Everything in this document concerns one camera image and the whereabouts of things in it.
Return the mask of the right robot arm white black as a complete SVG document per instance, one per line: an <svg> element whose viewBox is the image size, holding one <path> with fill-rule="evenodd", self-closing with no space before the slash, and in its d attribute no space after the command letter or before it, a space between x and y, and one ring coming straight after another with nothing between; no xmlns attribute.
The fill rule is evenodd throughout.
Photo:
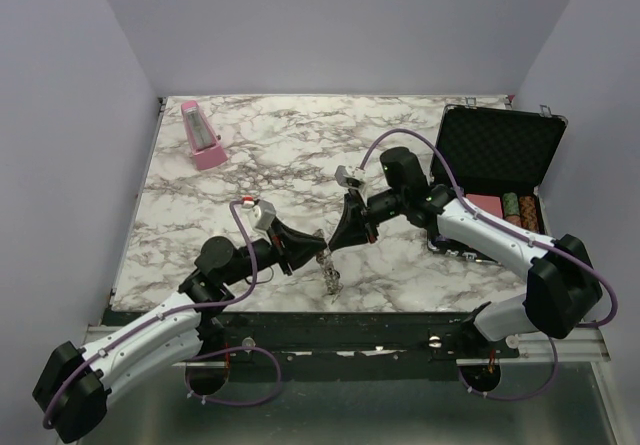
<svg viewBox="0 0 640 445"><path fill-rule="evenodd" d="M524 294L472 312L459 335L467 354L483 356L510 335L539 331L563 339L601 299L579 239L554 239L484 215L452 188L430 184L417 156L405 147L385 151L380 162L388 188L375 195L367 191L363 169L337 168L336 181L347 192L330 250L373 243L380 224L403 216L417 228L486 255L526 283Z"/></svg>

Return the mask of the metal disc with key rings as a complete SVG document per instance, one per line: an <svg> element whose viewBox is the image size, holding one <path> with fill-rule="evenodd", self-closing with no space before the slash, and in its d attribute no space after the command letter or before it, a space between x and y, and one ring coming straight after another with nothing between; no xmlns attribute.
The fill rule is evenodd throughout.
<svg viewBox="0 0 640 445"><path fill-rule="evenodd" d="M327 295L331 298L331 302L335 303L342 290L342 285L340 283L340 273L335 268L331 251L328 247L316 254L316 262L321 268Z"/></svg>

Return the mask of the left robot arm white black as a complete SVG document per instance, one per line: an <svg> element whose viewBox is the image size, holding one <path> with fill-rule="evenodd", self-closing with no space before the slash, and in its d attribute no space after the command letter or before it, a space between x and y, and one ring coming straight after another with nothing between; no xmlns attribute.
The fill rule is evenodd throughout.
<svg viewBox="0 0 640 445"><path fill-rule="evenodd" d="M324 239L280 220L243 247L223 236L208 239L194 271L160 305L98 341L83 347L66 341L51 352L32 392L44 428L74 442L102 421L109 399L142 374L193 355L214 358L222 345L214 319L238 301L230 285L274 265L291 274L325 248Z"/></svg>

